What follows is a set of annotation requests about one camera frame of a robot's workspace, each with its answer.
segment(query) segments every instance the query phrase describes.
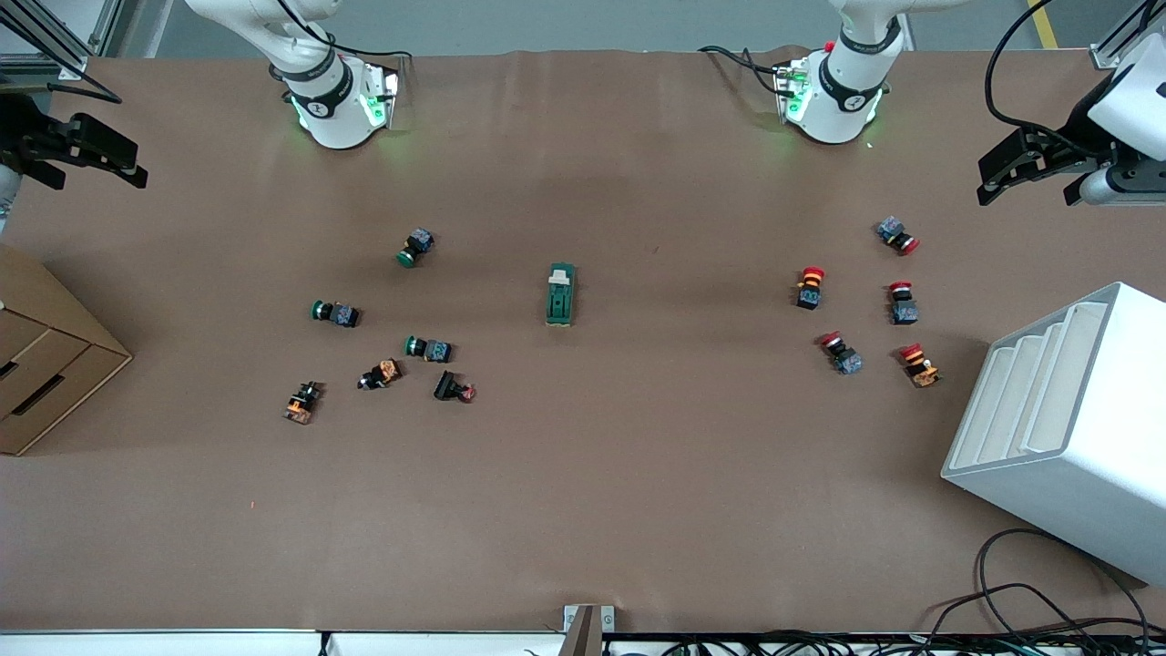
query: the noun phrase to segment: yellow floor line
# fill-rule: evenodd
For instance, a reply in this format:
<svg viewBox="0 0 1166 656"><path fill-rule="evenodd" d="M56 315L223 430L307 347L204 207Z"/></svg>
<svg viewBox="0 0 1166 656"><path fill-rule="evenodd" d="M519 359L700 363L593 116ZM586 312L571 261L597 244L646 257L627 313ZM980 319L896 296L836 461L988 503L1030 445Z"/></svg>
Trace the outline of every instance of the yellow floor line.
<svg viewBox="0 0 1166 656"><path fill-rule="evenodd" d="M1028 0L1030 7L1035 3L1037 0ZM1032 21L1037 23L1037 36L1040 37L1040 47L1046 50L1059 48L1056 44L1056 35L1053 34L1053 23L1048 22L1048 14L1045 13L1044 7L1037 9L1037 13L1032 15Z"/></svg>

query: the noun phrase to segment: black cable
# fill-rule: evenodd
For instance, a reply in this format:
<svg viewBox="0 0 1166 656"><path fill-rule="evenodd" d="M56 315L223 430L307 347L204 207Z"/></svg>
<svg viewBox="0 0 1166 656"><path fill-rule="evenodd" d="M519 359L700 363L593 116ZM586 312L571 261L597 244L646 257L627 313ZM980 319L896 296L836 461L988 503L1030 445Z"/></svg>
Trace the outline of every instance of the black cable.
<svg viewBox="0 0 1166 656"><path fill-rule="evenodd" d="M724 643L724 641L715 640L715 639L707 637L707 636L690 635L690 636L686 636L683 640L679 641L676 644L673 644L672 647L669 647L660 656L672 656L673 654L675 654L675 653L677 653L681 649L684 649L687 647L695 647L696 648L696 653L698 655L701 655L701 654L708 654L709 653L709 648L705 647L707 644L711 644L714 647L719 647L721 649L724 650L725 654L737 654L737 650L736 649L730 649L729 646L726 646ZM746 656L771 656L764 649L761 649L760 644L753 644L751 641L747 641L747 640L746 641L742 641L740 646L745 648L745 655Z"/></svg>
<svg viewBox="0 0 1166 656"><path fill-rule="evenodd" d="M761 86L764 86L765 90L768 91L770 93L774 93L774 94L781 96L782 98L793 98L794 97L794 94L793 94L792 91L786 91L785 89L777 89L772 84L770 84L768 82L766 82L764 77L761 77L763 72L767 73L767 75L773 75L774 72L777 72L778 66L788 64L789 63L788 61L786 61L786 62L778 62L777 64L773 64L772 66L763 66L763 65L760 65L760 64L758 64L757 62L753 61L753 56L749 52L749 48L745 48L745 49L742 50L742 56L740 57L738 57L737 55L730 52L729 50L726 50L726 49L724 49L724 48L722 48L719 45L705 45L704 48L701 48L700 50L697 50L697 52L709 52L709 54L716 54L716 55L724 55L725 57L728 57L729 59L731 59L735 64L753 71L753 76L757 77L757 82L759 82L761 84Z"/></svg>
<svg viewBox="0 0 1166 656"><path fill-rule="evenodd" d="M840 644L843 648L845 648L847 650L845 656L857 656L855 654L854 648L850 647L849 642L838 640L837 637L829 634L816 634L802 630L782 630L778 632L777 634L767 634L766 637L771 637L772 635L780 636L781 640L800 640L803 643L817 644L824 647L826 650L830 654L830 656L843 656L842 651L840 651L835 647L836 644Z"/></svg>
<svg viewBox="0 0 1166 656"><path fill-rule="evenodd" d="M1135 627L1142 626L1142 622L1139 622L1138 620L1131 620L1129 618L1084 618L1075 620L1075 623L1081 628L1090 628L1104 625L1130 625ZM1158 633L1161 639L1166 640L1166 627L1159 627L1158 625L1153 625L1150 622L1146 622L1146 626L1151 630ZM1040 635L1054 635L1062 629L1065 629L1062 625L1054 625L1052 627L1041 629L1025 629L1019 633L1020 635L1040 636Z"/></svg>
<svg viewBox="0 0 1166 656"><path fill-rule="evenodd" d="M326 40L321 38L318 34L312 31L311 28L309 28L302 20L300 20L300 15L293 12L292 7L288 7L287 0L276 0L276 1L280 3L280 7L283 7L283 13L287 14L289 19L292 19L292 22L294 22L296 27L304 30L308 34L308 36L315 38L316 41L323 43L324 45L331 45L332 48L336 48L337 50L342 52L347 52L350 55L368 55L370 57L401 56L401 57L409 57L410 59L413 58L413 54L409 52L408 50L387 50L384 52L378 52L375 50L359 50L357 48L349 48L347 45L340 45L339 43L336 42L336 36L333 36L328 31L324 33L328 35L328 38Z"/></svg>
<svg viewBox="0 0 1166 656"><path fill-rule="evenodd" d="M770 653L770 650L767 650L764 647L761 647L761 641L760 640L753 641L751 644L752 644L753 649L756 649L757 653L760 654L761 656L775 656L774 654Z"/></svg>
<svg viewBox="0 0 1166 656"><path fill-rule="evenodd" d="M912 644L909 647L895 647L893 649L880 649L878 656L894 656L895 654L918 654L920 651L918 644Z"/></svg>
<svg viewBox="0 0 1166 656"><path fill-rule="evenodd" d="M1005 620L1004 616L1000 614L999 608L997 608L996 604L992 601L991 588L988 587L988 555L991 551L993 544L996 544L997 542L999 542L1002 538L1011 536L1011 535L1031 535L1031 536L1037 536L1037 537L1047 539L1049 542L1054 542L1056 544L1060 544L1062 546L1066 546L1069 550L1072 550L1072 551L1076 552L1077 555L1080 555L1086 560L1088 560L1094 567L1096 567L1102 574L1104 574L1105 578L1108 578L1110 581L1112 581L1114 585L1116 585L1118 587L1118 590L1122 591L1122 594L1125 595L1125 598L1130 601L1130 604L1133 606L1133 609L1138 614L1137 626L1142 629L1142 646L1140 646L1140 649L1138 650L1138 654L1140 656L1146 656L1149 654L1149 651L1150 651L1150 622L1146 620L1146 613L1145 613L1145 611L1143 611L1142 605L1138 604L1138 600L1133 597L1133 593L1130 592L1130 588L1128 588L1121 580L1118 580L1118 578L1110 571L1110 569L1109 569L1108 565L1105 565L1104 563L1102 563L1097 558L1094 558L1093 556L1090 556L1090 555L1081 551L1080 549L1070 545L1069 543L1062 541L1061 538L1059 538L1056 536L1053 536L1051 534L1047 534L1045 531L1041 531L1039 529L1017 528L1017 529L1007 529L1007 530L1000 531L1000 532L993 535L992 537L988 538L988 541L984 542L983 546L979 548L979 552L976 555L976 573L977 573L977 578L979 580L979 590L983 593L984 601L988 604L989 609L991 609L992 615L996 616L996 620L998 622L1000 622L1000 626L1003 626L1011 635L1017 636L1018 640L1023 640L1023 639L1020 639L1018 632L1016 629L1013 629L1012 626L1009 625L1007 620ZM1069 619L1060 608L1056 608L1056 606L1051 600L1048 600L1047 597L1045 597L1039 591L1037 591L1037 588L1034 588L1032 586L1026 586L1025 584L1014 584L1014 587L1026 587L1026 590L1030 590L1031 592L1033 592L1034 594L1037 594L1038 597L1040 597L1041 600L1045 601L1051 608L1054 608L1054 611L1058 613L1058 615L1060 615L1061 619L1065 620L1067 625L1069 625L1069 626L1074 626L1075 625L1075 622L1072 619ZM1080 632L1084 633L1084 630L1081 629L1080 627L1075 627L1074 626L1074 628L1076 630L1080 630Z"/></svg>
<svg viewBox="0 0 1166 656"><path fill-rule="evenodd" d="M1053 0L1037 0L1037 2L1033 2L1032 6L1030 6L1025 13L1020 14L1020 17L1017 19L1011 27L1009 27L1007 31L1004 33L1004 36L1000 37L1000 42L996 45L996 49L992 50L991 58L988 59L988 69L984 71L984 104L988 105L988 111L991 112L991 114L1000 122L1006 122L1009 125L1014 125L1016 127L1028 128L1037 133L1045 134L1083 157L1101 158L1105 156L1105 153L1094 153L1083 148L1051 127L1005 114L996 107L996 99L992 97L992 77L996 73L996 62L1000 58L1000 52L1004 51L1004 47L1007 45L1009 41L1012 40L1012 35L1020 29L1020 26L1023 26L1025 21L1032 17L1032 15L1040 9L1045 8L1045 5L1048 5Z"/></svg>
<svg viewBox="0 0 1166 656"><path fill-rule="evenodd" d="M42 23L36 16L29 14L29 17L33 20L33 22L36 23L37 27L43 29L45 33L51 34L51 31L49 31L44 27L44 23ZM45 45L43 41L41 41L41 38L38 38L35 34L24 29L23 26L21 26L20 22L16 20L16 16L3 7L0 7L0 23L10 29L14 34L16 34L16 36L20 36L21 38L27 41L29 45L40 50L41 54L56 62L57 65L76 75L77 77L79 77L80 79L83 79L84 82L89 83L90 85L92 85L94 89L98 90L98 91L91 91L89 89L78 89L76 86L65 86L63 84L49 82L44 85L44 87L48 89L49 91L59 91L62 93L73 93L76 96L85 96L87 98L96 98L98 100L104 100L106 103L113 103L114 105L121 104L121 96L118 96L117 93L111 91L108 86L93 79L92 76L85 73L85 71L78 69L77 66L72 65L72 63L65 61L59 55L54 52L48 45Z"/></svg>
<svg viewBox="0 0 1166 656"><path fill-rule="evenodd" d="M1026 590L1026 591L1035 594L1041 601L1045 602L1046 606L1048 606L1049 608L1052 608L1053 612L1056 613L1058 616L1060 616L1062 621L1065 621L1069 626L1075 626L1075 621L1072 618L1069 618L1068 614L1066 614L1063 611L1061 611L1061 608L1059 606L1056 606L1056 604L1054 604L1048 597L1046 597L1042 592L1040 592L1035 587L1033 587L1033 586L1031 586L1028 584L1023 584L1023 583L1004 584L1004 585L996 586L996 587L992 587L992 588L982 588L981 592L976 592L976 593L969 594L967 597L960 598L960 599L953 601L951 604L949 604L943 609L943 612L940 613L939 619L936 619L936 621L935 621L935 626L932 627L932 630L928 634L928 637L927 637L926 642L923 642L922 647L920 647L920 650L928 649L932 646L932 643L935 642L935 639L939 636L940 628L943 626L943 622L947 620L948 615L950 615L953 611L955 611L956 608L958 608L958 607L961 607L961 606L963 606L965 604L970 604L972 601L976 601L978 599L984 599L985 601L989 601L989 604L991 604L990 598L991 598L992 594L996 594L998 592L1003 592L1005 590L1012 590L1012 588L1021 588L1021 590ZM1004 625L1004 627L1009 629L1007 637L1012 637L1019 644L1021 644L1024 647L1027 647L1030 649L1033 649L1038 654L1044 654L1044 651L1040 651L1039 649L1032 647L1032 642L1033 642L1032 640L1026 640L1025 637L1023 637L1020 635L1019 632L1012 630L1012 628L1009 627L1007 622L1003 622L1002 621L1000 623ZM1086 633L1081 628L1077 628L1076 630L1080 630L1082 633L1082 635L1084 637L1087 637L1093 643L1093 646L1095 648L1101 649L1101 644L1098 644L1097 641L1094 640L1093 636L1090 636L1088 633Z"/></svg>
<svg viewBox="0 0 1166 656"><path fill-rule="evenodd" d="M1150 29L1150 20L1157 14L1157 12L1154 12L1157 6L1158 0L1146 0L1142 5L1142 19L1138 20L1138 33Z"/></svg>
<svg viewBox="0 0 1166 656"><path fill-rule="evenodd" d="M768 640L768 636L763 637L761 640ZM793 656L794 654L801 651L805 648L806 648L805 644L801 644L801 643L798 643L798 642L789 643L789 644L786 644L785 647L782 647L781 649L778 649L777 651L774 651L773 656Z"/></svg>

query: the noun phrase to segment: metal bracket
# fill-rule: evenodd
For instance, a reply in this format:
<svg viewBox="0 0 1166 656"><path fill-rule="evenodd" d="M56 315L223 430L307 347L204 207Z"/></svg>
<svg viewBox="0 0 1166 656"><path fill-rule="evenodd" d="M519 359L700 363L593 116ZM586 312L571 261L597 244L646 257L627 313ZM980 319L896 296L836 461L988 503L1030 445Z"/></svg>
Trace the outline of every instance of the metal bracket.
<svg viewBox="0 0 1166 656"><path fill-rule="evenodd" d="M1142 2L1126 12L1125 16L1098 43L1089 44L1089 57L1097 70L1116 69L1122 58L1129 55L1146 36L1166 29L1166 6L1153 9L1146 29L1142 29L1142 14L1145 5Z"/></svg>
<svg viewBox="0 0 1166 656"><path fill-rule="evenodd" d="M599 611L599 627L603 633L616 633L616 607L614 606L595 606ZM571 630L571 622L575 621L575 615L578 614L580 605L563 606L563 630Z"/></svg>
<svg viewBox="0 0 1166 656"><path fill-rule="evenodd" d="M77 65L77 70L79 70L82 72L85 72L85 66L89 65L89 57L80 57L77 61L76 65ZM59 79L61 82L79 82L80 80L80 76L77 75L77 73L75 73L73 71L71 71L71 70L62 66L61 75L57 76L57 79Z"/></svg>
<svg viewBox="0 0 1166 656"><path fill-rule="evenodd" d="M0 0L8 20L16 26L16 34L27 36L29 42L40 42L36 48L40 54L27 57L35 68L45 72L52 71L57 62L84 69L85 57L93 51L89 44L73 34L52 12L44 7L41 0ZM76 79L61 75L61 79Z"/></svg>
<svg viewBox="0 0 1166 656"><path fill-rule="evenodd" d="M616 630L616 607L564 606L563 629L567 637L559 656L603 656L603 634Z"/></svg>

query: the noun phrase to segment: white storage shelf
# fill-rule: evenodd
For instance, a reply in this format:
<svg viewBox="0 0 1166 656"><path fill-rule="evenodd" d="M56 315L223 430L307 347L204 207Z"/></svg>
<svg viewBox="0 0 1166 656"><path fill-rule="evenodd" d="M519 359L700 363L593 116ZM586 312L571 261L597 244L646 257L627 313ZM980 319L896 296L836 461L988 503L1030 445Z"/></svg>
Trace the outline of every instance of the white storage shelf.
<svg viewBox="0 0 1166 656"><path fill-rule="evenodd" d="M942 477L1166 585L1166 304L1115 282L991 346Z"/></svg>

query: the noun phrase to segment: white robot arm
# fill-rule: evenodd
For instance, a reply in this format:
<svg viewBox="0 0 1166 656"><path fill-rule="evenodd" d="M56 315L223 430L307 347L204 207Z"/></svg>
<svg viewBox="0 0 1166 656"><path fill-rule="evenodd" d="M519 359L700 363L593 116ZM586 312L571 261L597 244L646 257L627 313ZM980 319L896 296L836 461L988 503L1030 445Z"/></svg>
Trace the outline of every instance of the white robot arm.
<svg viewBox="0 0 1166 656"><path fill-rule="evenodd" d="M1030 121L979 158L979 204L1058 174L1070 205L1166 205L1166 37L1144 34L1052 131Z"/></svg>
<svg viewBox="0 0 1166 656"><path fill-rule="evenodd" d="M843 143L862 132L883 97L883 82L902 51L899 14L936 12L970 0L829 0L842 14L830 51L816 50L791 63L777 87L781 117L826 143Z"/></svg>
<svg viewBox="0 0 1166 656"><path fill-rule="evenodd" d="M340 0L187 0L212 20L259 48L273 75L292 90L300 125L328 148L351 148L387 127L396 99L396 71L342 55L329 45L323 20ZM294 12L298 23L289 13ZM311 34L301 27L311 30Z"/></svg>

